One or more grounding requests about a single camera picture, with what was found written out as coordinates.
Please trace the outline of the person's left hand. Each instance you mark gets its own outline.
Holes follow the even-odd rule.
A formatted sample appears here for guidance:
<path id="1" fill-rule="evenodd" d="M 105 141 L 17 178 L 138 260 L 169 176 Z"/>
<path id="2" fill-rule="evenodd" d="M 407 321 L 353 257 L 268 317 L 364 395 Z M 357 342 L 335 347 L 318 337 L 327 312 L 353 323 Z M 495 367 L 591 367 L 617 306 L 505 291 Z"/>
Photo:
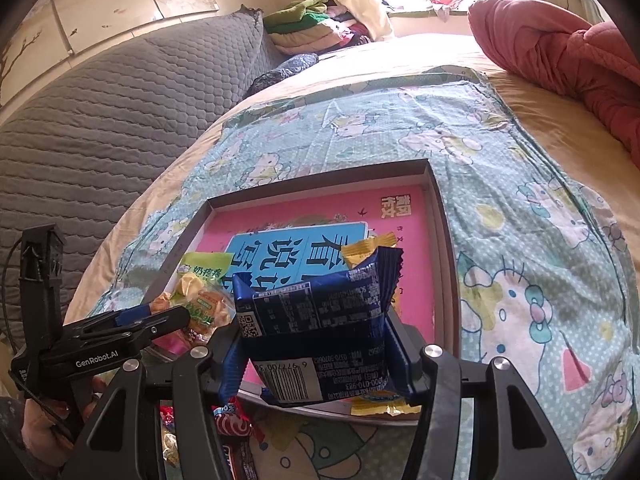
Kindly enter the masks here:
<path id="1" fill-rule="evenodd" d="M 91 416 L 107 387 L 107 383 L 100 376 L 94 376 L 91 385 L 92 401 L 82 410 L 84 422 Z M 49 405 L 50 410 L 55 412 L 60 419 L 66 418 L 70 412 L 68 406 L 61 401 L 47 400 L 43 402 Z M 51 414 L 43 411 L 37 402 L 32 399 L 26 401 L 22 427 L 25 448 L 40 462 L 53 468 L 60 468 L 72 455 L 74 445 L 66 437 L 52 429 L 55 425 L 55 419 Z"/>

